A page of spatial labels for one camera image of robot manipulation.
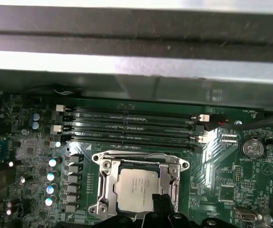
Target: ram slot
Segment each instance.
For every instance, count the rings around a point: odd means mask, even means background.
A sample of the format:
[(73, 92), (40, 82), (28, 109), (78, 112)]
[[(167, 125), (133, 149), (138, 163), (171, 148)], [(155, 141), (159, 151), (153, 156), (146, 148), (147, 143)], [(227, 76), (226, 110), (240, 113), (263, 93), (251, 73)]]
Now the ram slot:
[(175, 126), (184, 128), (187, 125), (194, 125), (196, 122), (188, 118), (174, 118), (165, 116), (145, 116), (133, 114), (109, 114), (94, 112), (65, 112), (64, 117), (73, 117), (77, 121), (95, 121), (124, 124), (142, 124), (158, 126)]
[(71, 136), (70, 141), (79, 141), (87, 143), (116, 143), (121, 145), (129, 146), (155, 146), (155, 147), (166, 147), (166, 148), (181, 148), (181, 149), (190, 149), (194, 151), (199, 149), (199, 152), (202, 152), (201, 147), (192, 144), (172, 144), (164, 142), (144, 142), (144, 141), (133, 141), (133, 140), (119, 140), (112, 138), (95, 138), (95, 137), (84, 137), (84, 136)]
[(144, 135), (162, 135), (186, 138), (190, 135), (203, 134), (201, 126), (187, 126), (183, 128), (161, 127), (148, 125), (123, 125), (110, 124), (100, 122), (63, 122), (65, 129), (70, 131), (100, 131), (111, 133), (129, 133), (129, 134), (144, 134)]

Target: metal frame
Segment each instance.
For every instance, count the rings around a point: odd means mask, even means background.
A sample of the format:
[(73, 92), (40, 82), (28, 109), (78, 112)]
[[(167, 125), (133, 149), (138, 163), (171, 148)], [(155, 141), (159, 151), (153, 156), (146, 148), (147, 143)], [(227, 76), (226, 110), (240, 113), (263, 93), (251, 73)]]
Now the metal frame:
[(154, 3), (148, 9), (141, 2), (137, 9), (133, 4), (119, 8), (120, 3), (112, 8), (0, 5), (0, 34), (273, 44), (273, 7), (259, 0), (253, 4), (222, 1), (211, 6), (186, 1), (172, 9)]
[[(164, 160), (164, 162), (150, 162), (150, 159)], [(99, 183), (97, 203), (88, 208), (90, 214), (102, 220), (117, 215), (117, 195), (113, 191), (113, 186), (118, 182), (119, 167), (122, 162), (157, 166), (160, 170), (157, 194), (169, 194), (174, 210), (178, 211), (180, 172), (190, 167), (188, 161), (163, 153), (125, 151), (96, 153), (92, 156), (92, 161), (99, 165)]]

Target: chip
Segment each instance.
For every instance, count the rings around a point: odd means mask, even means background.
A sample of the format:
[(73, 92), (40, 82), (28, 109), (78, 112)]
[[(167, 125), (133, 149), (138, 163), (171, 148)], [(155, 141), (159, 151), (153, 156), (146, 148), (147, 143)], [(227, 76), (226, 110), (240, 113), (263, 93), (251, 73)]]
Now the chip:
[(233, 202), (235, 200), (235, 187), (230, 185), (221, 186), (219, 199), (222, 202)]
[(46, 168), (40, 168), (39, 174), (45, 176), (47, 174), (47, 169)]
[(33, 152), (34, 152), (33, 148), (31, 148), (31, 147), (27, 148), (27, 154), (32, 155)]
[(158, 193), (158, 186), (159, 177), (155, 171), (122, 169), (114, 187), (118, 209), (129, 212), (152, 211), (152, 194)]
[(47, 216), (47, 212), (46, 212), (45, 210), (40, 210), (40, 211), (39, 211), (39, 216), (40, 216), (41, 218), (45, 219), (46, 216)]

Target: cable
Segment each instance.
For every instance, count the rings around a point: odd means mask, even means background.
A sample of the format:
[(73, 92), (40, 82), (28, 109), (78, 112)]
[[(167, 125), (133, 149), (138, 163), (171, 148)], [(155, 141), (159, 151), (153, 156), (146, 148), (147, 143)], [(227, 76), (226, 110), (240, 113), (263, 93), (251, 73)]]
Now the cable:
[(273, 127), (273, 116), (252, 123), (245, 124), (218, 123), (218, 125), (220, 125), (220, 127), (222, 128), (241, 131), (259, 129), (263, 127)]

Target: electrolytic capacitor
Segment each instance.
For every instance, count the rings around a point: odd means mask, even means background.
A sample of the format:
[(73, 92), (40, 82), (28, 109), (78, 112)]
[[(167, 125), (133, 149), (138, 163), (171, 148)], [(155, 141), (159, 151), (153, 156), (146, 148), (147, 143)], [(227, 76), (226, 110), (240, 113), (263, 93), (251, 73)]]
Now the electrolytic capacitor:
[(0, 119), (5, 119), (9, 116), (7, 113), (0, 113)]
[(20, 202), (21, 202), (20, 198), (12, 199), (7, 203), (7, 207), (12, 208), (12, 207), (16, 206), (17, 204), (19, 204)]
[(15, 213), (16, 211), (17, 211), (17, 207), (14, 206), (14, 207), (8, 208), (6, 213), (7, 213), (7, 215), (11, 215), (11, 214)]
[(46, 192), (47, 194), (53, 194), (57, 191), (57, 189), (58, 189), (58, 185), (53, 183), (50, 186), (47, 186)]
[(34, 114), (33, 114), (33, 120), (34, 120), (34, 121), (40, 120), (40, 115), (39, 115), (38, 113), (34, 113)]
[(15, 167), (15, 166), (19, 166), (21, 164), (22, 164), (22, 160), (14, 160), (14, 161), (8, 162), (9, 167)]
[(62, 159), (59, 157), (54, 157), (51, 160), (49, 160), (49, 166), (50, 167), (55, 167), (57, 166), (59, 163), (61, 163)]
[(57, 200), (57, 196), (56, 195), (51, 195), (49, 198), (46, 198), (45, 204), (46, 206), (50, 207), (53, 205), (53, 203), (55, 203)]
[(47, 179), (49, 181), (53, 181), (55, 178), (59, 177), (59, 172), (58, 171), (53, 171), (53, 172), (50, 172), (48, 175), (47, 175)]
[(34, 130), (38, 130), (38, 129), (40, 129), (42, 127), (42, 124), (41, 123), (38, 123), (38, 122), (33, 122), (32, 123), (32, 128), (34, 129)]
[(25, 184), (27, 181), (30, 181), (30, 180), (32, 180), (32, 179), (33, 179), (33, 176), (32, 176), (32, 175), (29, 175), (29, 176), (27, 176), (27, 175), (21, 176), (21, 177), (20, 177), (20, 184), (23, 185), (23, 184)]

